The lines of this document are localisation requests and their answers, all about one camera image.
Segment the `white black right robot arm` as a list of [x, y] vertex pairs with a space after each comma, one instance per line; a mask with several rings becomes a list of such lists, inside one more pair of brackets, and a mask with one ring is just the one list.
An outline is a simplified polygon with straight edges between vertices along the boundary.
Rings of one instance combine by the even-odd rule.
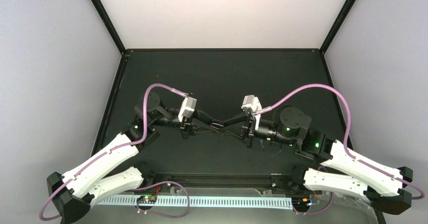
[[270, 121], [254, 117], [245, 110], [222, 123], [219, 131], [240, 139], [247, 147], [256, 139], [287, 145], [300, 158], [334, 169], [333, 173], [325, 173], [307, 166], [295, 166], [287, 179], [288, 188], [294, 193], [303, 190], [335, 192], [393, 215], [411, 207], [412, 195], [405, 188], [412, 181], [412, 169], [391, 168], [346, 150], [339, 140], [329, 139], [310, 124], [310, 116], [285, 105], [274, 111]]

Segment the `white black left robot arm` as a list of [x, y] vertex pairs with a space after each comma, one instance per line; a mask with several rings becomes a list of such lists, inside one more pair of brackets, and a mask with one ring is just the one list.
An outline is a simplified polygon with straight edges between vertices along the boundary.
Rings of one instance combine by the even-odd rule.
[[165, 108], [159, 96], [146, 92], [137, 118], [104, 148], [77, 167], [46, 178], [49, 198], [58, 211], [61, 223], [75, 223], [101, 201], [124, 191], [137, 189], [149, 176], [142, 167], [131, 166], [118, 174], [111, 172], [126, 160], [136, 156], [145, 145], [155, 140], [154, 125], [176, 127], [184, 139], [197, 132], [215, 134], [214, 121], [197, 110], [196, 99], [175, 89], [182, 96], [179, 109]]

